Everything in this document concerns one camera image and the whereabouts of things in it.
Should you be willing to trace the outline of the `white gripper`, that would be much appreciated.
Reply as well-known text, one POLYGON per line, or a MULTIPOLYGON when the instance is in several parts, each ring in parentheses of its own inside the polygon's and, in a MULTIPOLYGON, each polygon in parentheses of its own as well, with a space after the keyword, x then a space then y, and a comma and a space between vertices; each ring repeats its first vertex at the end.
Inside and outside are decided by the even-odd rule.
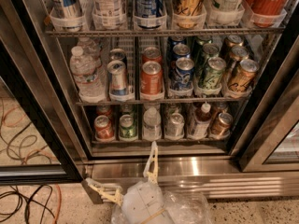
POLYGON ((122 187, 99 183, 91 178, 85 181, 89 188, 97 192, 104 200, 111 201, 118 206, 130 224, 175 224, 164 206, 162 190, 158 181, 158 146, 151 143, 151 150, 143 176, 149 182, 138 182, 122 195, 122 187))

